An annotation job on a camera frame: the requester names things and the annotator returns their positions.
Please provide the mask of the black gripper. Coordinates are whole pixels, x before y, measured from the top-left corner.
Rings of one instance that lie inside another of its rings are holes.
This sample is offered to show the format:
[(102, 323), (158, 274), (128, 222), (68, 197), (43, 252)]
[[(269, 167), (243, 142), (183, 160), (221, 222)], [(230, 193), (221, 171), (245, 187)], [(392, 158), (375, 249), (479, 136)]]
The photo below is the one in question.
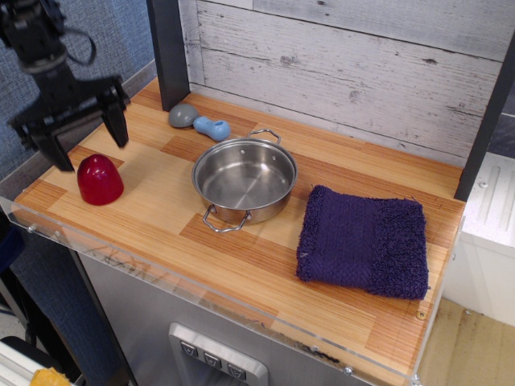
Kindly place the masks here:
[(124, 112), (129, 102), (120, 76), (78, 80), (67, 64), (34, 75), (39, 96), (9, 125), (23, 143), (34, 146), (56, 168), (75, 168), (59, 136), (85, 121), (101, 117), (119, 148), (129, 141)]

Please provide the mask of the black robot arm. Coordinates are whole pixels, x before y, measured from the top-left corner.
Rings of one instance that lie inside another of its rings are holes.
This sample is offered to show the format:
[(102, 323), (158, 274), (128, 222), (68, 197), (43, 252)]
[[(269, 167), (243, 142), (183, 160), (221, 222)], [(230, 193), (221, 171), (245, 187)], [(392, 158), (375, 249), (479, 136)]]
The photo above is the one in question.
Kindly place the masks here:
[(130, 99), (121, 78), (77, 79), (61, 40), (69, 31), (56, 1), (1, 3), (1, 40), (39, 89), (35, 101), (11, 118), (9, 126), (26, 148), (39, 150), (61, 171), (74, 169), (59, 141), (71, 129), (101, 119), (118, 147), (129, 141), (124, 112)]

